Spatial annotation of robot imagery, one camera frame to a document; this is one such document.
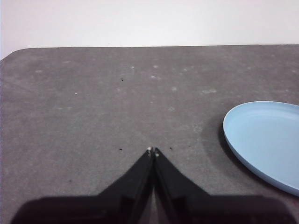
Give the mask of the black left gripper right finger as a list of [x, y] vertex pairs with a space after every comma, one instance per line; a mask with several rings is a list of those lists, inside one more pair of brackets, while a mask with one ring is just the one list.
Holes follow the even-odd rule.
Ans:
[[255, 195], [210, 195], [154, 149], [155, 194], [170, 224], [294, 224], [280, 200]]

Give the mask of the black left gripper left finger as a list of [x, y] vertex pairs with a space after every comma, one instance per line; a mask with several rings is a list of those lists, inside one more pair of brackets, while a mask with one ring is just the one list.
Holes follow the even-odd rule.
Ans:
[[13, 224], [136, 224], [153, 190], [148, 148], [119, 179], [94, 196], [51, 196], [24, 203]]

